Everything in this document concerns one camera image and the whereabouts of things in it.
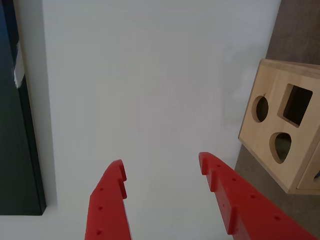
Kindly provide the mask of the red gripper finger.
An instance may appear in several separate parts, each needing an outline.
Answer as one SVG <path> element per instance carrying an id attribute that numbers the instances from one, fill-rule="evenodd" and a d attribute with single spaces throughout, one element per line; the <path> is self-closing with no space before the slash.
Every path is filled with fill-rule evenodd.
<path id="1" fill-rule="evenodd" d="M 233 239 L 315 239 L 218 157 L 201 152 L 198 158 L 201 173 L 215 194 L 226 232 Z"/>
<path id="2" fill-rule="evenodd" d="M 132 238 L 124 200 L 127 180 L 122 160 L 113 161 L 90 195 L 86 240 L 130 240 Z"/>

